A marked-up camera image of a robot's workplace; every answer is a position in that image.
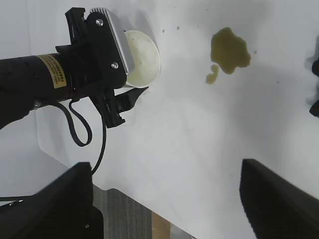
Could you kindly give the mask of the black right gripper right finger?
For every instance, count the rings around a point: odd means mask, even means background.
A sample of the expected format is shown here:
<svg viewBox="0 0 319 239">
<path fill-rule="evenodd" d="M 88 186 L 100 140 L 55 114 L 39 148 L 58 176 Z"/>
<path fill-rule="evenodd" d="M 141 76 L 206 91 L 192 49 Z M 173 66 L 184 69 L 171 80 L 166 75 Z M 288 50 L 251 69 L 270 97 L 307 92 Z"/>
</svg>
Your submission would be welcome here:
<svg viewBox="0 0 319 239">
<path fill-rule="evenodd" d="M 255 159 L 243 159 L 240 199 L 258 239 L 317 239 L 319 201 Z"/>
</svg>

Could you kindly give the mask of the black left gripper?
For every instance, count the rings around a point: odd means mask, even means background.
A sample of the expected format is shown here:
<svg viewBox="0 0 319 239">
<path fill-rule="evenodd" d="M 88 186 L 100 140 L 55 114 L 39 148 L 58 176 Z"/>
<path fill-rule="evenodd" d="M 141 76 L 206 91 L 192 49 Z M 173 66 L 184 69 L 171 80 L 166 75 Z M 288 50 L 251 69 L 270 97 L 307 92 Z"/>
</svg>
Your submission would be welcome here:
<svg viewBox="0 0 319 239">
<path fill-rule="evenodd" d="M 106 114 L 106 127 L 117 127 L 125 122 L 120 113 L 131 110 L 148 87 L 115 96 L 114 90 L 126 82 L 126 70 L 106 10 L 94 8 L 87 18 L 84 12 L 81 7 L 66 12 L 71 43 L 56 50 L 70 67 L 71 98 L 89 97 L 96 109 Z"/>
</svg>

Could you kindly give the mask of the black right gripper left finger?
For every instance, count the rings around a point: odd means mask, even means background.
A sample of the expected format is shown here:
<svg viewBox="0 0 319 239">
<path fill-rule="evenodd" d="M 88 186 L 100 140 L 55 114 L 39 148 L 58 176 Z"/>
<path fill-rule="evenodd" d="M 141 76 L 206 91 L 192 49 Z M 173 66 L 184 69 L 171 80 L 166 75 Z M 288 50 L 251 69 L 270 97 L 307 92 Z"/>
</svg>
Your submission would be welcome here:
<svg viewBox="0 0 319 239">
<path fill-rule="evenodd" d="M 91 165 L 80 162 L 31 196 L 1 197 L 2 239 L 102 239 Z"/>
</svg>

